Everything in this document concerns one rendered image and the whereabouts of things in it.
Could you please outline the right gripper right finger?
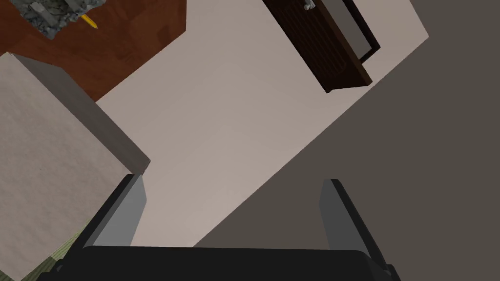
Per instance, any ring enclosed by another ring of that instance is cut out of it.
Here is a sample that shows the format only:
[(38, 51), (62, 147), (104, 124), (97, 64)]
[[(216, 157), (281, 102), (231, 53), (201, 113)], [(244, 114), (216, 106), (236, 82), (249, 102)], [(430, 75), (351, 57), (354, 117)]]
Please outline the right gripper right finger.
[(319, 209), (331, 250), (357, 250), (381, 262), (379, 247), (339, 180), (324, 180)]

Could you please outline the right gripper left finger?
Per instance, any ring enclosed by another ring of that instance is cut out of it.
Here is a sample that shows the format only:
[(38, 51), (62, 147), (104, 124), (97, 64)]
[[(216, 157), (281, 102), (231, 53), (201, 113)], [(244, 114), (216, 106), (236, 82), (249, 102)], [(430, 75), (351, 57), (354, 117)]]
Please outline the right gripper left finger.
[(72, 244), (72, 252), (89, 246), (130, 246), (146, 205), (140, 174), (126, 175)]

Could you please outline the pale beige cabinet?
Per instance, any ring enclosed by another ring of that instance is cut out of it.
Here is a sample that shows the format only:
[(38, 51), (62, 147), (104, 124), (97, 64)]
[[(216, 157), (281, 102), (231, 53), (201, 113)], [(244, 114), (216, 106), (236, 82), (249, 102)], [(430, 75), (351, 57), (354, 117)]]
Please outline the pale beige cabinet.
[(64, 70), (0, 55), (0, 281), (34, 281), (149, 164)]

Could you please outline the dark brown door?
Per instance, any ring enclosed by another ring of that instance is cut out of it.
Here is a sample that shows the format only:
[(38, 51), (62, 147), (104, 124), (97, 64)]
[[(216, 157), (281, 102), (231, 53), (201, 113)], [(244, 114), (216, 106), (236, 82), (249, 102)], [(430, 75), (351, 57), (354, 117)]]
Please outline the dark brown door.
[(262, 1), (325, 92), (373, 82), (363, 62), (380, 44), (353, 0)]

